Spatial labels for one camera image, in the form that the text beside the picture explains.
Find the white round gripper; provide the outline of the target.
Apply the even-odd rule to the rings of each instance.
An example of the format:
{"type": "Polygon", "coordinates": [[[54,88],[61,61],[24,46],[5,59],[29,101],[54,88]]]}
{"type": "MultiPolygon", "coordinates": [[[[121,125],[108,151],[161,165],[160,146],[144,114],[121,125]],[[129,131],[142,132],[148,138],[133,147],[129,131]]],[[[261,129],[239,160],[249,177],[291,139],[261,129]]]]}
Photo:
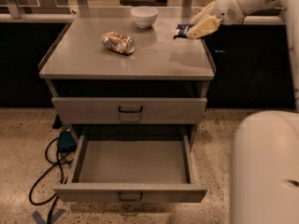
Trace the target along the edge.
{"type": "Polygon", "coordinates": [[[237,24],[254,12],[271,9],[277,5],[278,0],[216,0],[210,2],[192,17],[192,27],[186,36],[189,39],[198,39],[210,35],[219,29],[221,23],[237,24]]]}

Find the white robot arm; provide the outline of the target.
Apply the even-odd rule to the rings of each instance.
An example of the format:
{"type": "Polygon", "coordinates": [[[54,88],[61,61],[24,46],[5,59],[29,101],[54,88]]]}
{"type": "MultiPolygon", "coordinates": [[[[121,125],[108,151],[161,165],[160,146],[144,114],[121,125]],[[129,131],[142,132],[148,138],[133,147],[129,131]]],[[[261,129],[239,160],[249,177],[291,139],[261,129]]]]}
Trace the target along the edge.
{"type": "MultiPolygon", "coordinates": [[[[189,39],[222,24],[283,7],[294,97],[299,98],[299,0],[216,0],[191,19],[189,39]]],[[[246,117],[232,143],[230,224],[299,224],[299,113],[264,111],[246,117]]]]}

